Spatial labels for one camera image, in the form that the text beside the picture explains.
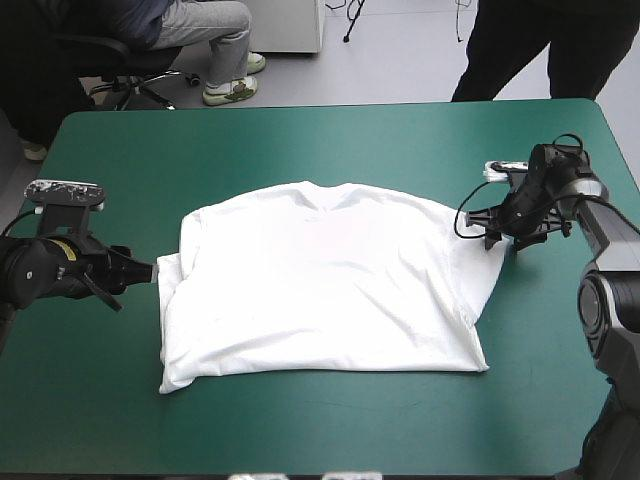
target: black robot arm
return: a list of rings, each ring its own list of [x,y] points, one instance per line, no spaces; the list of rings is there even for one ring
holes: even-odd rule
[[[524,168],[491,164],[511,190],[500,205],[467,214],[467,224],[485,228],[487,249],[504,234],[517,250],[553,231],[568,236],[571,221],[580,225],[594,258],[583,271],[578,311],[595,366],[612,388],[579,467],[557,478],[629,480],[640,474],[640,232],[609,203],[577,140],[536,145]]]
[[[104,190],[93,184],[35,180],[25,191],[41,214],[35,237],[0,235],[0,352],[16,310],[42,297],[99,297],[114,310],[127,286],[155,281],[156,266],[131,257],[127,247],[106,247],[89,231],[89,215],[102,210]]]

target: black pants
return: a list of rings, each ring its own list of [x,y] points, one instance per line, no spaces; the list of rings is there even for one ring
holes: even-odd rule
[[[551,97],[595,99],[639,24],[637,15],[567,14],[528,0],[478,0],[469,65],[452,101],[492,100],[547,45]]]
[[[64,117],[93,102],[31,0],[0,0],[0,108],[25,140],[49,146]]]

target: sneaker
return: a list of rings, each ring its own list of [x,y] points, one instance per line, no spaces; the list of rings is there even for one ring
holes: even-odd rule
[[[247,56],[247,75],[261,72],[267,66],[267,59],[259,53],[249,52]]]
[[[202,92],[202,100],[210,107],[215,107],[251,98],[257,90],[258,81],[254,77],[244,77],[224,83],[219,87],[207,85]]]
[[[39,143],[33,143],[28,140],[20,139],[22,149],[24,150],[24,158],[30,162],[40,163],[47,158],[47,149]]]

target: white cabinet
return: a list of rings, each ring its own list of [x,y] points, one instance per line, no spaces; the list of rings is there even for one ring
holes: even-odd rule
[[[324,0],[241,0],[253,17],[251,50],[316,53],[322,49]]]

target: gray pants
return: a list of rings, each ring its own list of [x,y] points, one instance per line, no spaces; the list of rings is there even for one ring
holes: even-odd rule
[[[217,87],[247,75],[251,13],[236,1],[175,0],[162,16],[152,50],[207,40],[211,66],[207,84]]]

